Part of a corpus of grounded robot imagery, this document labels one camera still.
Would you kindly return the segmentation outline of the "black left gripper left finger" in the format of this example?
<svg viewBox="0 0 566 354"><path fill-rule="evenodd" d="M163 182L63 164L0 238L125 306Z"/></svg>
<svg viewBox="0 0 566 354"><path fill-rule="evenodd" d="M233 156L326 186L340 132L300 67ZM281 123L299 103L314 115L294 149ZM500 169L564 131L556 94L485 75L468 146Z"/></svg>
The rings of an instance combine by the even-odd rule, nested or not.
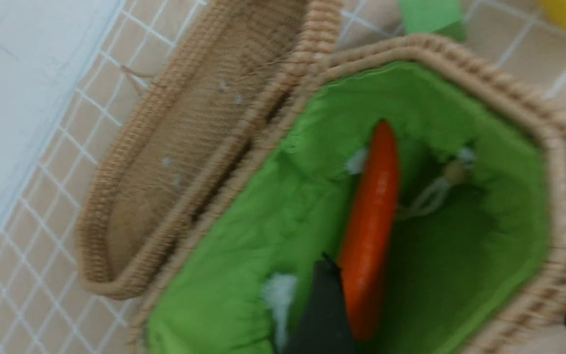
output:
<svg viewBox="0 0 566 354"><path fill-rule="evenodd" d="M308 302L285 354L354 354L341 268L327 254L314 263Z"/></svg>

